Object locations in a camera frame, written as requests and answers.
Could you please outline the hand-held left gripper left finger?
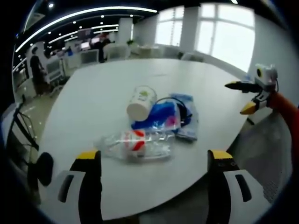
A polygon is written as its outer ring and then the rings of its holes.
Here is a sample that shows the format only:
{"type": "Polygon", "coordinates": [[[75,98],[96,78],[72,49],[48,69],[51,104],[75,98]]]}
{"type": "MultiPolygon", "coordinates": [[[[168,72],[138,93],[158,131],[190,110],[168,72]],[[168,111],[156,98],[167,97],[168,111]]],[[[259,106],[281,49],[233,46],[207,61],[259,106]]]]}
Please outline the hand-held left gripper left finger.
{"type": "Polygon", "coordinates": [[[71,168],[51,182],[51,220],[55,224],[101,224],[101,154],[79,154],[71,168]]]}

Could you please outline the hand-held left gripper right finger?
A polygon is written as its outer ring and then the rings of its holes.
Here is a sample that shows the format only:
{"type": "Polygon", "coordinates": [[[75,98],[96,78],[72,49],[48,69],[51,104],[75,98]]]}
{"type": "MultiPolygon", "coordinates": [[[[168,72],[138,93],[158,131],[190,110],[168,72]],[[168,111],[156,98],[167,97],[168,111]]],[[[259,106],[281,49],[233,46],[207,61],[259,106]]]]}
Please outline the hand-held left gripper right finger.
{"type": "Polygon", "coordinates": [[[263,187],[226,151],[209,150],[207,224],[253,224],[263,213],[263,187]]]}

